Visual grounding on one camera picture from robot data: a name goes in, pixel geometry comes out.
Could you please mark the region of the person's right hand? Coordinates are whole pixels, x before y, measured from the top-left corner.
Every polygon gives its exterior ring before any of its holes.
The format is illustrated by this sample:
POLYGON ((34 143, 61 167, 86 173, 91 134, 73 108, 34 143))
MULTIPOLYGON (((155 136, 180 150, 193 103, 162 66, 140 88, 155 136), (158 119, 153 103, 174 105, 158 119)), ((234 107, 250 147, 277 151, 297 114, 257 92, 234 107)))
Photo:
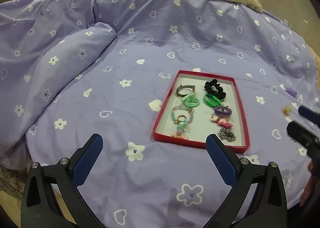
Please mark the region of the person's right hand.
POLYGON ((309 197, 314 193, 315 189, 318 187, 319 177, 314 176, 313 174, 310 175, 310 178, 304 188, 304 192, 300 198, 299 206, 303 206, 309 197))

